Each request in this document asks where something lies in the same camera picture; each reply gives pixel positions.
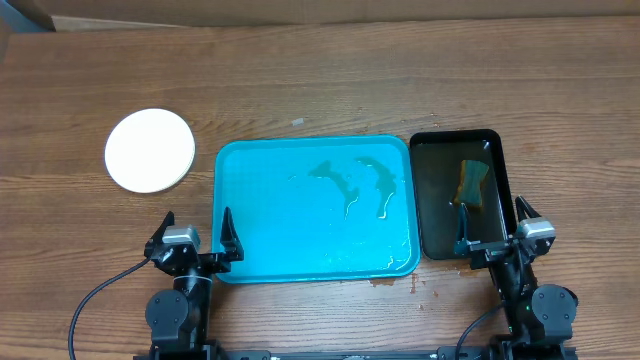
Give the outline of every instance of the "blue plastic tray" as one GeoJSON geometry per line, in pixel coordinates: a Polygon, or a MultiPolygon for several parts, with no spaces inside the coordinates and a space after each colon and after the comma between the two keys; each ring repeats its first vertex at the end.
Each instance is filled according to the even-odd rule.
{"type": "Polygon", "coordinates": [[[245,251],[218,275],[228,283],[403,276],[420,261],[409,152],[395,136],[230,143],[216,159],[214,229],[227,206],[245,251]]]}

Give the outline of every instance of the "black baking pan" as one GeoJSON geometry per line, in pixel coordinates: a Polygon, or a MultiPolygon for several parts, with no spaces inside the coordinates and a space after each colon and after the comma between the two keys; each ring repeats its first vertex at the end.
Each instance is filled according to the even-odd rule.
{"type": "Polygon", "coordinates": [[[464,160],[488,166],[480,186],[482,206],[469,210],[469,240],[503,241],[515,231],[511,191],[500,136],[493,130],[417,133],[409,144],[422,250],[431,259],[454,254],[464,160]]]}

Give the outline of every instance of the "water stain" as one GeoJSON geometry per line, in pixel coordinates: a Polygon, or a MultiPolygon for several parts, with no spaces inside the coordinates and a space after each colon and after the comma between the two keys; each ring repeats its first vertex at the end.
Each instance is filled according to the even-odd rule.
{"type": "Polygon", "coordinates": [[[393,286],[393,283],[396,282],[395,278],[387,278],[387,279],[371,279],[369,280],[369,282],[371,283],[371,285],[373,285],[373,287],[376,287],[378,285],[382,285],[382,286],[393,286]]]}
{"type": "Polygon", "coordinates": [[[386,219],[387,204],[389,204],[389,200],[391,200],[391,197],[396,193],[397,189],[396,183],[393,181],[395,175],[393,175],[386,166],[368,156],[356,158],[356,161],[365,166],[372,167],[378,173],[376,189],[380,191],[380,204],[378,205],[377,216],[380,219],[386,219]]]}
{"type": "Polygon", "coordinates": [[[416,293],[416,282],[420,280],[420,276],[418,274],[411,274],[411,290],[409,290],[410,294],[416,293]]]}
{"type": "Polygon", "coordinates": [[[356,201],[358,201],[358,196],[360,195],[360,189],[354,188],[353,190],[349,190],[349,183],[342,178],[342,175],[331,170],[331,163],[329,161],[325,161],[322,164],[318,165],[317,168],[311,170],[309,172],[310,176],[315,176],[317,178],[327,178],[332,180],[342,195],[344,196],[344,218],[347,218],[349,215],[349,207],[356,201]]]}

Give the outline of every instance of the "white plate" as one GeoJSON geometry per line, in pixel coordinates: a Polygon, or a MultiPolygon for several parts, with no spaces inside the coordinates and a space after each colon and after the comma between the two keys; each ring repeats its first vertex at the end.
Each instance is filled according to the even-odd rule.
{"type": "Polygon", "coordinates": [[[186,174],[196,147],[189,125],[163,109],[137,111],[113,129],[104,161],[113,180],[137,193],[152,193],[176,184],[186,174]]]}

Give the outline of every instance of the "water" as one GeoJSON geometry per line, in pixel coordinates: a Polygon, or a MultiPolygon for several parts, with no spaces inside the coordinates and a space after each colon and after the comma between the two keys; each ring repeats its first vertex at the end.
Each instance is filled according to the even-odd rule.
{"type": "MultiPolygon", "coordinates": [[[[378,210],[376,212],[376,216],[379,219],[387,218],[387,205],[389,204],[389,200],[397,191],[397,185],[394,181],[396,178],[395,175],[389,171],[389,169],[382,165],[379,161],[375,160],[369,156],[361,156],[355,159],[358,163],[371,167],[378,174],[378,180],[376,181],[376,190],[380,192],[380,202],[378,204],[378,210]]],[[[342,177],[341,174],[331,170],[331,162],[325,161],[318,165],[315,169],[309,172],[310,176],[314,176],[317,178],[327,178],[332,180],[342,195],[344,196],[344,218],[347,218],[349,215],[349,207],[358,201],[360,196],[360,189],[354,187],[352,190],[349,190],[349,180],[351,178],[350,175],[345,178],[342,177]]]]}
{"type": "Polygon", "coordinates": [[[318,165],[317,168],[311,170],[309,172],[310,176],[315,176],[317,178],[327,178],[332,180],[342,195],[344,196],[344,218],[347,218],[349,215],[349,207],[358,201],[358,196],[360,195],[360,189],[354,188],[353,190],[349,190],[349,183],[342,178],[342,175],[331,170],[331,162],[325,161],[322,164],[318,165]]]}
{"type": "Polygon", "coordinates": [[[377,215],[380,219],[386,219],[387,204],[389,204],[389,200],[391,200],[391,197],[397,190],[396,183],[393,181],[395,175],[393,175],[386,166],[368,156],[356,158],[356,161],[365,166],[372,167],[378,173],[376,189],[380,191],[380,204],[378,205],[377,215]]]}

